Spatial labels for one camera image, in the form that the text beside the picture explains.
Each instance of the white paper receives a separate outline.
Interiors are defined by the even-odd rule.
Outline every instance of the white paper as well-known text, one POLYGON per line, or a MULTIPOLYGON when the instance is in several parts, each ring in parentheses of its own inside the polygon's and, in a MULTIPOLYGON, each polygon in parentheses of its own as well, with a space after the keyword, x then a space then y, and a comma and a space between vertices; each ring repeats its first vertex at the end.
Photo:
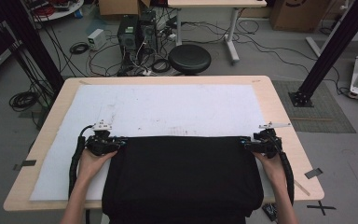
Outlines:
MULTIPOLYGON (((112 136, 253 136, 266 123, 251 85, 81 86, 45 158, 31 201, 67 200, 77 137, 98 121, 107 105, 113 113, 112 136)), ((83 136, 91 134, 87 130, 83 136)), ((101 200, 108 167, 109 162, 94 177, 88 200, 101 200)))

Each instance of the round black stool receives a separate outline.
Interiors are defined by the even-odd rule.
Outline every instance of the round black stool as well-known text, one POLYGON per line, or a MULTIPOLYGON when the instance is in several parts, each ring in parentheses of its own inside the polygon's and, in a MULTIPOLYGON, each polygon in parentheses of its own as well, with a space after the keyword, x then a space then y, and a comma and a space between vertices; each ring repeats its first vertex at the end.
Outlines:
POLYGON ((171 66, 184 75, 196 75, 211 64, 211 54, 197 45, 174 47, 168 55, 171 66))

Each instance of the gray mat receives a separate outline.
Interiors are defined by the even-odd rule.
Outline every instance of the gray mat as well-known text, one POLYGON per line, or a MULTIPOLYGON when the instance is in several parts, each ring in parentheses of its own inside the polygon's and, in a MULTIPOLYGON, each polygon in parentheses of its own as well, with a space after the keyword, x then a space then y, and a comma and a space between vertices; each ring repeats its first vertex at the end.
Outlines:
POLYGON ((324 83, 319 85, 311 100, 314 107, 294 107, 288 92, 296 92, 301 81, 272 81, 284 109, 297 132, 356 133, 341 107, 324 83))

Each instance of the white desk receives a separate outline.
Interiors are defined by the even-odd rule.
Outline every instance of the white desk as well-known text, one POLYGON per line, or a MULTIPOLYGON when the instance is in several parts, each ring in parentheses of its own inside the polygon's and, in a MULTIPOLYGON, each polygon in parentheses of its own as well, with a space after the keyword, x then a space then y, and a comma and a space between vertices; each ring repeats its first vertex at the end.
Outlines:
POLYGON ((228 35, 225 35, 225 42, 228 46, 229 52, 231 54, 231 60, 233 63, 236 63, 240 60, 237 51, 235 50, 234 44, 232 43, 232 36, 235 31, 235 25, 238 17, 238 12, 240 7, 265 7, 267 5, 266 1, 261 0, 169 0, 168 6, 177 8, 176 15, 176 26, 177 26, 177 36, 176 36, 176 45, 182 45, 182 19, 180 17, 180 10, 183 7, 233 7, 231 14, 231 24, 229 27, 228 35))
MULTIPOLYGON (((339 19, 339 21, 337 22, 336 26, 334 27, 333 31, 331 32, 331 34, 327 37, 326 41, 324 41, 324 45, 319 48, 319 46, 316 44, 316 42, 313 40, 312 37, 306 37, 305 39, 307 40, 308 44, 310 45, 310 47, 312 48, 313 52, 315 52, 316 56, 319 58, 322 54, 322 52, 324 51, 325 47, 327 46, 327 44, 330 42, 330 39, 333 37, 334 33, 336 32, 336 30, 338 29, 338 27, 341 25, 341 22, 344 20, 344 18, 347 16, 348 11, 351 9, 351 5, 349 8, 346 9, 344 15, 342 16, 341 19, 339 19)), ((357 35, 353 37, 352 41, 358 41, 358 32, 357 35)))
MULTIPOLYGON (((290 122, 283 105, 270 79, 263 76, 236 77, 85 77, 70 78, 65 81, 40 134, 27 157, 36 160, 35 166, 22 167, 10 193, 5 200, 7 211, 34 211, 64 209, 67 201, 32 202, 30 196, 48 150, 56 137, 57 131, 71 106, 77 89, 82 85, 187 85, 187 84, 221 84, 252 85, 264 120, 290 122)), ((305 173, 312 170, 310 161, 301 146, 293 127, 276 129, 283 139, 282 147, 291 162, 295 177, 295 200, 314 201, 324 197, 324 191, 317 177, 307 179, 305 173)), ((274 202, 273 196, 265 197, 264 203, 274 202)), ((101 201, 86 201, 86 208, 101 208, 101 201)))

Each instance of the black metal pole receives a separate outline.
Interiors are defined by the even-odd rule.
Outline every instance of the black metal pole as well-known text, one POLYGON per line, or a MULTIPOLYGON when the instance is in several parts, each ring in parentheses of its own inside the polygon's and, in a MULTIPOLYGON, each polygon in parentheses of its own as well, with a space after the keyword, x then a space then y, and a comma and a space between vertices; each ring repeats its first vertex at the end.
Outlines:
POLYGON ((21 1, 0 0, 0 10, 14 35, 28 49, 50 87, 54 90, 54 99, 52 100, 55 100, 63 85, 63 78, 31 24, 21 1))
POLYGON ((342 23, 325 47, 318 61, 313 65, 307 78, 297 92, 289 92, 294 106, 307 106, 310 97, 321 84, 328 71, 342 51, 358 32, 358 0, 354 1, 342 23))

